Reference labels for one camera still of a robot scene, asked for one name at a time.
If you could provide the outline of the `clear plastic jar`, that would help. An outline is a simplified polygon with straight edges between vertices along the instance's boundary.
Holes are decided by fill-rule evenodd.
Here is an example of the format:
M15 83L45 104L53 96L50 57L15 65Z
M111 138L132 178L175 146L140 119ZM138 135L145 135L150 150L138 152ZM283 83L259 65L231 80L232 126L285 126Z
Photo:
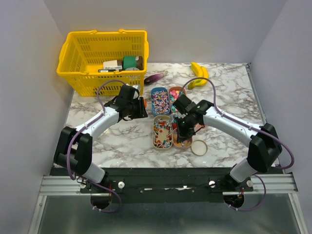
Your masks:
M202 129L202 128L206 129L207 128L206 125L200 124L200 123L196 127L197 127L197 129Z

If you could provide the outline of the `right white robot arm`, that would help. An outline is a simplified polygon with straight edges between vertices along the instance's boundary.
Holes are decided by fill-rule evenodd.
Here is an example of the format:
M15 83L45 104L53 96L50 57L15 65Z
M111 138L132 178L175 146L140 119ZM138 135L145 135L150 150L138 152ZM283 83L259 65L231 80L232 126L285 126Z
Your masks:
M250 176L258 172L266 173L282 152L276 130L271 124L250 124L219 110L207 100L195 103L185 95L179 96L173 105L183 115L175 118L178 142L194 136L195 126L200 124L217 128L248 147L247 157L234 165L222 179L230 191L237 190Z

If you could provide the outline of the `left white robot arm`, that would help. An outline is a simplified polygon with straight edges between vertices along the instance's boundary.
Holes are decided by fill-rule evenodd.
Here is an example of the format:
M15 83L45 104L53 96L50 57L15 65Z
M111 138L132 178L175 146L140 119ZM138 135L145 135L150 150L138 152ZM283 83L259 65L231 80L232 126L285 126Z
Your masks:
M92 188L104 192L108 187L108 173L92 162L93 142L108 128L120 121L146 118L144 98L140 85L121 86L119 94L102 104L102 110L77 127L64 127L54 154L54 163L66 168L69 176L81 176L91 182Z

